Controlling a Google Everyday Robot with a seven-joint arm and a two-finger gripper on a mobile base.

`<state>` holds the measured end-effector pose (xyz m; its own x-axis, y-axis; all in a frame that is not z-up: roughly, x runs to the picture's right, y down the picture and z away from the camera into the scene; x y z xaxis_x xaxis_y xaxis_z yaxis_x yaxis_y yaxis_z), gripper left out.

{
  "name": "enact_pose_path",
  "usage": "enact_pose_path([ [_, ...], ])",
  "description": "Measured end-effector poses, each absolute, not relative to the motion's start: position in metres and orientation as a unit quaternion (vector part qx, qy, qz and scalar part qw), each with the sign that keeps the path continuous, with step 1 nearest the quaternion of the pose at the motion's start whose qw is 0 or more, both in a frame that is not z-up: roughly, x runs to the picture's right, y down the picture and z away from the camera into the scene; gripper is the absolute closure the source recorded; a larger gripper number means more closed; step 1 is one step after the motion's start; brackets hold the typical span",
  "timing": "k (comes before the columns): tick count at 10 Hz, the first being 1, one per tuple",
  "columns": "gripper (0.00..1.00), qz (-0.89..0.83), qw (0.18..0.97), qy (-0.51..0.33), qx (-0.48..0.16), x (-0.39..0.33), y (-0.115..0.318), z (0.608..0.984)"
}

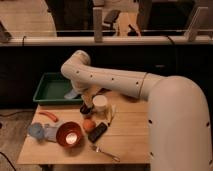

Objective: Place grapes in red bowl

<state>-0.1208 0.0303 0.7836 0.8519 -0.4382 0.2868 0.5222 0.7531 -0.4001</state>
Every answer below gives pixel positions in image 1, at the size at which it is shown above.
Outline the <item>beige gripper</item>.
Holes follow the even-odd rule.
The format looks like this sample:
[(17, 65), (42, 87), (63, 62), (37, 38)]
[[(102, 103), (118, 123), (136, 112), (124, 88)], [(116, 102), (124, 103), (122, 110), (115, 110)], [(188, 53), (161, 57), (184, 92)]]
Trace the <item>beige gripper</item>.
[(93, 106), (92, 99), (100, 90), (101, 88), (99, 86), (91, 86), (82, 93), (81, 98), (88, 108)]

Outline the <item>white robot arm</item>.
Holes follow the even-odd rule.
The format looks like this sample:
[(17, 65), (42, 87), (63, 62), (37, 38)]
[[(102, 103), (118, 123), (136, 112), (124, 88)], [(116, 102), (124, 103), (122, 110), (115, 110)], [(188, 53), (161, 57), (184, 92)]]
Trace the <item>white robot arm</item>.
[(61, 73), (80, 94), (97, 85), (148, 102), (151, 171), (213, 171), (208, 103), (192, 80), (92, 67), (82, 50), (62, 64)]

